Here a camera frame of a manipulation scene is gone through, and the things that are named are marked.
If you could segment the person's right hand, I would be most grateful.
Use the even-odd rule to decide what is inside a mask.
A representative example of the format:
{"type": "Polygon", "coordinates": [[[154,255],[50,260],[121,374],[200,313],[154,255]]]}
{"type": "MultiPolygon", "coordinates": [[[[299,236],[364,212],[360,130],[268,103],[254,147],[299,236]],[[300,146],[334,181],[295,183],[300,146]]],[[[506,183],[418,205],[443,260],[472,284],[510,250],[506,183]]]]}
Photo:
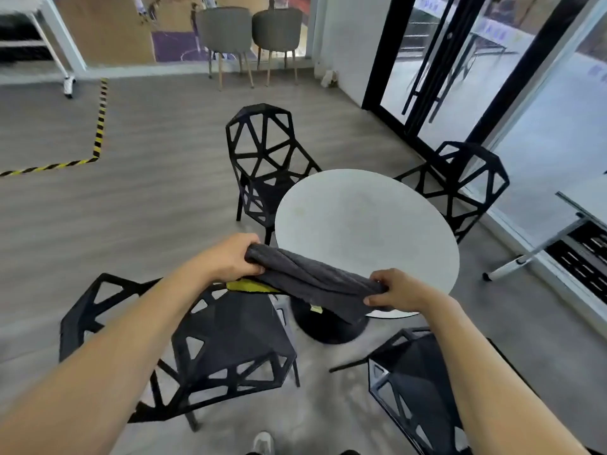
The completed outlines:
{"type": "Polygon", "coordinates": [[[377,270],[370,278],[386,286],[386,292],[393,294],[395,310],[432,315],[459,305],[451,296],[399,269],[377,270]]]}

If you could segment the person's left hand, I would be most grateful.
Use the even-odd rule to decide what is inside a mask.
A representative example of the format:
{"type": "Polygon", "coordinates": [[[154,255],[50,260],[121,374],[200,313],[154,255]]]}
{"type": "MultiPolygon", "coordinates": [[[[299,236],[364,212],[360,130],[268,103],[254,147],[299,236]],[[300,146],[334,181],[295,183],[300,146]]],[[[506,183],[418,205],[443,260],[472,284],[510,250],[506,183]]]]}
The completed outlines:
{"type": "Polygon", "coordinates": [[[223,266],[228,261],[247,261],[245,257],[248,248],[260,243],[259,236],[254,233],[232,234],[188,261],[183,270],[203,287],[211,282],[236,281],[238,279],[223,278],[223,266]]]}

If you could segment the dark grey towel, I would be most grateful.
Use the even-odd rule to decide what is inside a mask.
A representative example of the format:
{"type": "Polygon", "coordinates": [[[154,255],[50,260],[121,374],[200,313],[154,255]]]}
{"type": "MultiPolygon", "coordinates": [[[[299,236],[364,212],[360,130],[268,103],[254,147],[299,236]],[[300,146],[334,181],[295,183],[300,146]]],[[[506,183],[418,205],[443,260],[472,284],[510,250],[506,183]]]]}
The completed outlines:
{"type": "Polygon", "coordinates": [[[329,310],[350,324],[372,312],[365,298],[388,291],[375,280],[265,244],[251,244],[245,260],[265,268],[253,281],[329,310]]]}

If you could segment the person's left forearm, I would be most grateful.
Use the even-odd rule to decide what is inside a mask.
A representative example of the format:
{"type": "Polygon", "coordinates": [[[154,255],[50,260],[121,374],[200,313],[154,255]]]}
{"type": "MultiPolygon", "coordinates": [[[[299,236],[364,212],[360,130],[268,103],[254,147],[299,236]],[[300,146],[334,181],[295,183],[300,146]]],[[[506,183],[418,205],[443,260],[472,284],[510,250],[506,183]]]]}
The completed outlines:
{"type": "Polygon", "coordinates": [[[78,348],[0,421],[0,455],[108,455],[215,271],[184,266],[78,348]]]}

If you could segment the person's right forearm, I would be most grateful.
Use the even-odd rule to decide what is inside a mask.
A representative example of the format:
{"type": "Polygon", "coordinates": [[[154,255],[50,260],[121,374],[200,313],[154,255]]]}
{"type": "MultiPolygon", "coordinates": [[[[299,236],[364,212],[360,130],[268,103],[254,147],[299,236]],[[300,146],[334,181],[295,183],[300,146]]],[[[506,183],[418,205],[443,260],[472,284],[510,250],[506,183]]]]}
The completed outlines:
{"type": "Polygon", "coordinates": [[[448,295],[419,311],[434,333],[474,455],[589,455],[448,295]]]}

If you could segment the yellow cloth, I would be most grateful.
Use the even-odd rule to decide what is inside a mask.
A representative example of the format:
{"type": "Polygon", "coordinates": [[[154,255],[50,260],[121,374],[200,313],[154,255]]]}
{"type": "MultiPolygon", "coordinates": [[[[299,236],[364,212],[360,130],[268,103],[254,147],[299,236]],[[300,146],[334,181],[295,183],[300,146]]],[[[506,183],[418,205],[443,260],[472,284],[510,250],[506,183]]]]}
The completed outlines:
{"type": "Polygon", "coordinates": [[[233,292],[251,294],[283,294],[281,290],[263,284],[257,280],[241,278],[233,282],[225,283],[226,289],[233,292]]]}

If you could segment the black geometric chair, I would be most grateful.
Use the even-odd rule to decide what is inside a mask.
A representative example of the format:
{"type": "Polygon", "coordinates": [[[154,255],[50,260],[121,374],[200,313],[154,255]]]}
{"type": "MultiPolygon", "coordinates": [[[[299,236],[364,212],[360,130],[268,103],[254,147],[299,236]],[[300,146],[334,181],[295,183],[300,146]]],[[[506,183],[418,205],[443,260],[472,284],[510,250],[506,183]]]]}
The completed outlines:
{"type": "Polygon", "coordinates": [[[243,106],[225,126],[226,142],[243,214],[265,229],[271,244],[278,207],[286,193],[322,168],[295,137],[292,113],[272,104],[243,106]]]}
{"type": "MultiPolygon", "coordinates": [[[[134,282],[103,273],[68,310],[59,327],[59,361],[99,333],[158,280],[134,282]]],[[[297,354],[267,294],[235,292],[224,283],[203,291],[171,336],[129,423],[163,422],[223,401],[280,388],[297,354]]]]}
{"type": "Polygon", "coordinates": [[[394,180],[402,182],[413,175],[418,175],[414,191],[423,198],[445,198],[441,215],[457,243],[462,242],[511,184],[498,155],[481,144],[459,141],[444,141],[429,160],[394,180]],[[482,198],[465,195],[463,189],[478,178],[485,181],[482,198]]]}
{"type": "Polygon", "coordinates": [[[359,365],[367,365],[369,393],[418,455],[474,455],[428,327],[401,329],[365,357],[329,373],[359,365]]]}

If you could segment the round white table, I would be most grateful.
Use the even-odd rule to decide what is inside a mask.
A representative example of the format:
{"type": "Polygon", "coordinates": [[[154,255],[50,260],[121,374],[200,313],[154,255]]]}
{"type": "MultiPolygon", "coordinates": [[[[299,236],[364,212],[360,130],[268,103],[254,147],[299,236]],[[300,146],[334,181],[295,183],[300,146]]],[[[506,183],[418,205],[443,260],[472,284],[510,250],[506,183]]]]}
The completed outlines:
{"type": "Polygon", "coordinates": [[[388,176],[333,169],[301,179],[279,203],[279,248],[368,277],[396,268],[450,293],[457,241],[429,200],[388,176]]]}

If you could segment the person's grey shoe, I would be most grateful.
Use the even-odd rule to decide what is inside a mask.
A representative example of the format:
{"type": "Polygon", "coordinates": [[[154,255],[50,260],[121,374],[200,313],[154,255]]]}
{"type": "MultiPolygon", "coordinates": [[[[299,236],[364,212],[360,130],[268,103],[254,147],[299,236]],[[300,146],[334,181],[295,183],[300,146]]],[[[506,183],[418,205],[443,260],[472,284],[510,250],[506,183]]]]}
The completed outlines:
{"type": "Polygon", "coordinates": [[[273,436],[268,431],[259,432],[253,439],[253,446],[247,455],[276,455],[273,436]]]}

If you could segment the white folding table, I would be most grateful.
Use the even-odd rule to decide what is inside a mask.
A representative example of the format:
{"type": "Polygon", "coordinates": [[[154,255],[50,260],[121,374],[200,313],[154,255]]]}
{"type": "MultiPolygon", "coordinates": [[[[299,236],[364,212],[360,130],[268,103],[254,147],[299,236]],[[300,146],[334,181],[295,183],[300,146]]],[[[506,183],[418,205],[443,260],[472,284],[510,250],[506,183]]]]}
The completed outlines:
{"type": "Polygon", "coordinates": [[[600,176],[593,176],[581,183],[559,190],[555,195],[574,209],[578,218],[577,221],[570,223],[531,251],[517,256],[512,261],[491,272],[483,273],[482,279],[485,282],[496,281],[526,266],[549,246],[563,240],[587,222],[592,222],[595,226],[607,232],[607,171],[600,176]]]}

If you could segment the yellow black floor tape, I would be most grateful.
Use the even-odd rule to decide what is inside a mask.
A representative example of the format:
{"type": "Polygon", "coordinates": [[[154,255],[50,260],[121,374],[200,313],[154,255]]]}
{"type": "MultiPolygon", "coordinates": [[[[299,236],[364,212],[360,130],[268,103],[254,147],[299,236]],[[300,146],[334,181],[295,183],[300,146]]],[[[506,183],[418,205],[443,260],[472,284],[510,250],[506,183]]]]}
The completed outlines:
{"type": "Polygon", "coordinates": [[[0,172],[0,178],[6,178],[11,176],[19,176],[26,175],[31,173],[40,173],[47,172],[52,170],[62,170],[71,167],[83,166],[87,164],[93,164],[101,158],[101,150],[102,143],[104,139],[104,130],[105,130],[105,118],[107,113],[107,102],[108,102],[108,89],[109,89],[109,79],[107,77],[102,77],[100,79],[100,96],[98,102],[98,112],[95,126],[95,137],[94,137],[94,145],[92,150],[92,155],[90,158],[83,160],[73,160],[69,162],[59,162],[53,163],[46,166],[36,166],[36,167],[28,167],[18,170],[7,170],[4,172],[0,172]]]}

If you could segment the black perforated metal panel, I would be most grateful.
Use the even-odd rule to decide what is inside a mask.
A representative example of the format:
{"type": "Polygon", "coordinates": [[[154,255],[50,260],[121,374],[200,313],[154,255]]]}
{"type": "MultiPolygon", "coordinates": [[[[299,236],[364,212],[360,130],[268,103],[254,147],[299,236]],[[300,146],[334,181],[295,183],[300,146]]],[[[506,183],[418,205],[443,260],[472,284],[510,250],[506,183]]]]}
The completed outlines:
{"type": "Polygon", "coordinates": [[[546,253],[607,305],[607,231],[586,222],[548,246],[546,253]]]}

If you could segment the purple mat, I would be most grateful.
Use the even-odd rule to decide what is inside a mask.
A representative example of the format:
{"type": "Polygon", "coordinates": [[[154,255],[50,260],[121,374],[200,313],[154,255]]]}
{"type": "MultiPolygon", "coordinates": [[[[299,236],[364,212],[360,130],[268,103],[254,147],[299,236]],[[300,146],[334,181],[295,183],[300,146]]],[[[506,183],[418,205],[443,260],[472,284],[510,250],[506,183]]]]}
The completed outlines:
{"type": "Polygon", "coordinates": [[[157,64],[206,62],[208,50],[193,31],[152,31],[151,47],[157,64]]]}

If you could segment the grey upholstered chair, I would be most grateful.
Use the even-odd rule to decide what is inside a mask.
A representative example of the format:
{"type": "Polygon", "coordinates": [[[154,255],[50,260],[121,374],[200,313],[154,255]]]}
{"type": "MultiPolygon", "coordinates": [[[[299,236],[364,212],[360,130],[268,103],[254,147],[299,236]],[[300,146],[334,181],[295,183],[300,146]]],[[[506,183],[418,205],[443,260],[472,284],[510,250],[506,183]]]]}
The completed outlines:
{"type": "Polygon", "coordinates": [[[252,18],[253,42],[257,47],[257,68],[263,50],[268,52],[266,86],[271,76],[271,59],[274,52],[283,52],[287,61],[291,53],[295,82],[298,82],[296,50],[300,43],[303,12],[297,8],[273,8],[259,11],[252,18]]]}
{"type": "Polygon", "coordinates": [[[247,54],[252,45],[252,15],[249,9],[239,6],[207,8],[195,15],[195,25],[202,46],[208,50],[208,76],[212,78],[213,54],[216,55],[219,89],[223,89],[223,54],[238,58],[240,72],[243,66],[251,88],[253,76],[247,54]]]}

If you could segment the white wheeled rack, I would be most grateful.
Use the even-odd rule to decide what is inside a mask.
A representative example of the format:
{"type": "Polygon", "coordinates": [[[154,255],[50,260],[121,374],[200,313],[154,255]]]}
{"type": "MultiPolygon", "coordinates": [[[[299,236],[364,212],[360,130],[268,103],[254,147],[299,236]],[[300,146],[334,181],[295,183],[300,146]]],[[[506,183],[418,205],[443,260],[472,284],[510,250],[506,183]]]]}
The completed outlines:
{"type": "Polygon", "coordinates": [[[54,82],[72,99],[85,69],[53,0],[0,0],[0,86],[54,82]]]}

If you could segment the black glass door frame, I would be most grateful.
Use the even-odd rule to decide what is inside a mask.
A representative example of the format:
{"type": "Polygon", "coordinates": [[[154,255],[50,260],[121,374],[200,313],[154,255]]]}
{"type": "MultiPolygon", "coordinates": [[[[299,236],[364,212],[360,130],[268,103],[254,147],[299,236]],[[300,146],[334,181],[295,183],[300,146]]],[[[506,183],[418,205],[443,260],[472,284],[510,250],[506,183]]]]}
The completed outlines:
{"type": "Polygon", "coordinates": [[[486,0],[417,134],[402,115],[441,8],[391,0],[363,107],[419,151],[483,143],[591,0],[486,0]]]}

